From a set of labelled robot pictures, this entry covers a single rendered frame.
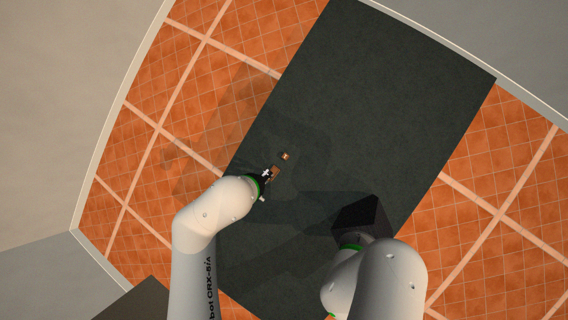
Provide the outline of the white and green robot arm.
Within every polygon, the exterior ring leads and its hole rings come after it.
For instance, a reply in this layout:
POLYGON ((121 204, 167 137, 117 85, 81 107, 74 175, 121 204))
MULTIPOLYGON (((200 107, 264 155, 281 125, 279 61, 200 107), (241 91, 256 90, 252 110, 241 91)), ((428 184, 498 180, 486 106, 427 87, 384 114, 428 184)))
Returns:
MULTIPOLYGON (((255 173, 228 175, 176 213, 167 320, 222 320, 216 234, 263 202, 263 192, 255 173)), ((320 289, 334 319, 423 320, 428 272, 410 245, 360 230, 344 232, 338 245, 320 289)))

